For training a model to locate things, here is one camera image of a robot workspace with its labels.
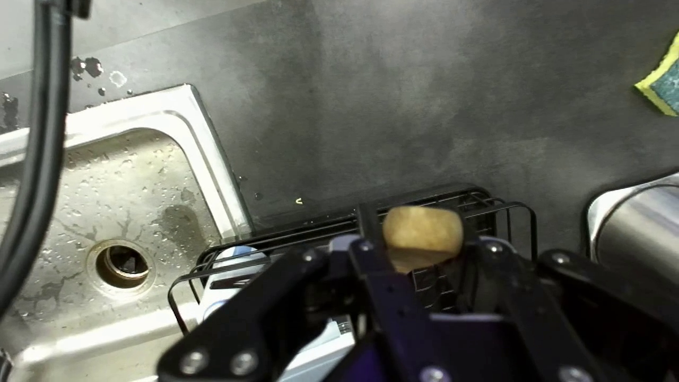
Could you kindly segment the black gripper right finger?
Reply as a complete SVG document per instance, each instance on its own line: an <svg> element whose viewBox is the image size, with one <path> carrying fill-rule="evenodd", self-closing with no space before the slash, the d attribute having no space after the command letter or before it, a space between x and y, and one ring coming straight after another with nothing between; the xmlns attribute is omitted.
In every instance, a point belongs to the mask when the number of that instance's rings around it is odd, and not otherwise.
<svg viewBox="0 0 679 382"><path fill-rule="evenodd" d="M461 382L679 382L678 299L568 250L529 260L499 237L462 245L475 275Z"/></svg>

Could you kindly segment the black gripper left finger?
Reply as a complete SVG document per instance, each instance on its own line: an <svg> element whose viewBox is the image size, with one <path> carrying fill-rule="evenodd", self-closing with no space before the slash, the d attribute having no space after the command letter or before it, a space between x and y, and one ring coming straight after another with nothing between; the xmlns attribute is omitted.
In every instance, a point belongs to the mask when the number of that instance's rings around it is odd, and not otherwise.
<svg viewBox="0 0 679 382"><path fill-rule="evenodd" d="M332 376L421 382L434 365L434 324L387 256L377 215L357 212L343 247L291 247L236 297L170 345L160 382L274 382L334 316L365 317L359 347Z"/></svg>

